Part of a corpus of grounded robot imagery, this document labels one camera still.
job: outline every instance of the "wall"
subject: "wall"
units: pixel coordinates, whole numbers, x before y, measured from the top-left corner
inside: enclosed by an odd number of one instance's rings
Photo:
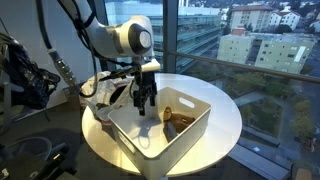
[[[93,76],[91,55],[79,40],[71,20],[56,0],[43,0],[43,7],[52,46],[69,64],[79,82],[87,80]],[[40,68],[58,74],[40,34],[35,0],[0,0],[0,17],[10,35],[27,48]],[[50,96],[48,108],[66,102],[62,91],[65,87],[67,84],[61,79],[58,89]]]

